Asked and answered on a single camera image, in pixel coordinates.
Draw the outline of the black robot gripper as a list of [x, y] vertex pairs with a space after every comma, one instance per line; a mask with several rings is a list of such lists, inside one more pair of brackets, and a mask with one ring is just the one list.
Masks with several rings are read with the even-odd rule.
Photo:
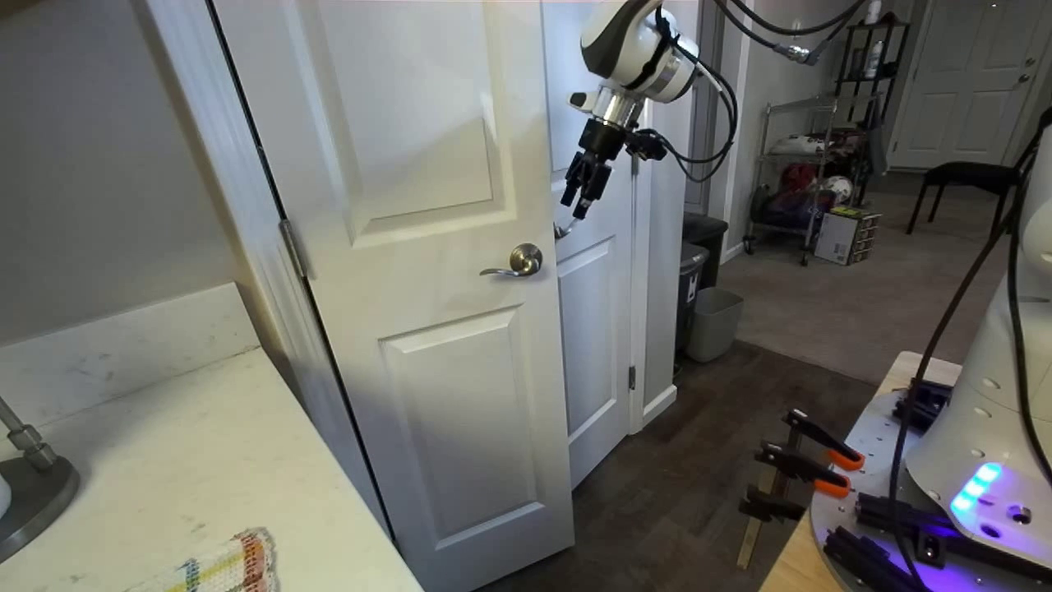
[[624, 150], [628, 131], [620, 125], [609, 125], [601, 118], [588, 118], [578, 134], [578, 151], [566, 169], [562, 209], [571, 209], [575, 221], [584, 221], [588, 209], [601, 200], [609, 182], [609, 162]]

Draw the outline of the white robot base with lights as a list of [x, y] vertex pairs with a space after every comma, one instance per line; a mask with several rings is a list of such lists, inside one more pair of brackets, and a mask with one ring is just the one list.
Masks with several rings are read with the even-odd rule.
[[906, 453], [906, 474], [963, 538], [1048, 566], [1052, 129], [1040, 131], [1008, 258], [950, 405]]

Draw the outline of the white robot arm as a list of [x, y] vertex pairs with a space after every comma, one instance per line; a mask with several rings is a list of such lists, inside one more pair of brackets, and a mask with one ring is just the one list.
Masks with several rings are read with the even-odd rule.
[[[735, 142], [735, 93], [700, 61], [659, 0], [618, 0], [578, 37], [582, 63], [601, 78], [595, 93], [571, 93], [584, 112], [578, 151], [566, 169], [562, 206], [575, 221], [601, 197], [612, 162], [628, 151], [640, 162], [670, 155], [686, 182], [711, 182]], [[691, 159], [659, 131], [640, 125], [646, 102], [676, 102], [697, 78], [705, 78], [725, 112], [725, 134], [712, 155]]]

